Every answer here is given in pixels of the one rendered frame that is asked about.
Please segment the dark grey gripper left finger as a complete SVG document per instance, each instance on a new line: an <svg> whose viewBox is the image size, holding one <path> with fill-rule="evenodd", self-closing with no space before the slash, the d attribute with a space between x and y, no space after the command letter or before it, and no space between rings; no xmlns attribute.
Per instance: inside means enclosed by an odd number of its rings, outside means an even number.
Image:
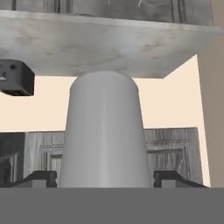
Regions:
<svg viewBox="0 0 224 224"><path fill-rule="evenodd" d="M11 187L19 188L56 188L56 171L34 171L26 178L12 183Z"/></svg>

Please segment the white round column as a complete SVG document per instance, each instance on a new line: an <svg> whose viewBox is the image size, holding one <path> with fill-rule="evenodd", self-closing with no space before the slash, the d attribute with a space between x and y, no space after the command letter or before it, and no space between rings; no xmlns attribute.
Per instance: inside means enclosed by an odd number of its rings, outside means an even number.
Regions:
<svg viewBox="0 0 224 224"><path fill-rule="evenodd" d="M77 78L70 88L59 187L150 184L136 83L115 72Z"/></svg>

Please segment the black box with round marks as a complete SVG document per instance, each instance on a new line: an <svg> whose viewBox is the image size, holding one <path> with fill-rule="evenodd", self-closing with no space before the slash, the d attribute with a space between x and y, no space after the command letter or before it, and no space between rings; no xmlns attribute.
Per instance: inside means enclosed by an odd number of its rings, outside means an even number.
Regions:
<svg viewBox="0 0 224 224"><path fill-rule="evenodd" d="M0 59L0 92L11 96L33 96L35 73L23 62Z"/></svg>

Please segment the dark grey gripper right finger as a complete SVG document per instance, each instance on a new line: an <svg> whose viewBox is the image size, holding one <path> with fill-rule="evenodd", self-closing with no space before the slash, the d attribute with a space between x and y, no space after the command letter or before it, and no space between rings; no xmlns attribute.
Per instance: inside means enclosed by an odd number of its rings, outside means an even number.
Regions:
<svg viewBox="0 0 224 224"><path fill-rule="evenodd" d="M154 171L154 188L180 188L198 187L204 188L202 184L183 178L176 171Z"/></svg>

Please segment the dark grey wood cupboard door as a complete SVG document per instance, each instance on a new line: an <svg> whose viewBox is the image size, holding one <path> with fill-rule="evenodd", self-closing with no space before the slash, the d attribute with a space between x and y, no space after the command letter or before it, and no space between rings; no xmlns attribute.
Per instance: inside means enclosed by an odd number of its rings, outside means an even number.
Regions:
<svg viewBox="0 0 224 224"><path fill-rule="evenodd" d="M0 133L0 187L24 178L25 133Z"/></svg>

